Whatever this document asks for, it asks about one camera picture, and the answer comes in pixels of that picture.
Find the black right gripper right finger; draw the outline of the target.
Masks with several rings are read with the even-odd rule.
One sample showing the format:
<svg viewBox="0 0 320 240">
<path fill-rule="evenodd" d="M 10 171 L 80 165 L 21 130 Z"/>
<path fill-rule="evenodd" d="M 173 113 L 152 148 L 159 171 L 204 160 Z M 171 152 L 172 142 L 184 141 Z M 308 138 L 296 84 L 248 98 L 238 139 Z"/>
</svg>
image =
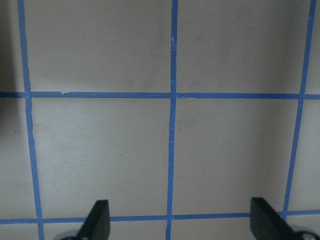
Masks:
<svg viewBox="0 0 320 240">
<path fill-rule="evenodd" d="M 250 230 L 256 240 L 296 240 L 296 233 L 262 197 L 250 200 Z"/>
</svg>

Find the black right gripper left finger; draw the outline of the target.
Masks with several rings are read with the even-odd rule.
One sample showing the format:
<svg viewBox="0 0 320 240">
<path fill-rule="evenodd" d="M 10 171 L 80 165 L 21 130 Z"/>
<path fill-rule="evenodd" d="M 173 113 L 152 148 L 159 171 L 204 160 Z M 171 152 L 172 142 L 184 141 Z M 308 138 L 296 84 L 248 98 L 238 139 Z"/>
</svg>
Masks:
<svg viewBox="0 0 320 240">
<path fill-rule="evenodd" d="M 77 240 L 107 240 L 110 236 L 108 200 L 97 200 L 76 235 Z"/>
</svg>

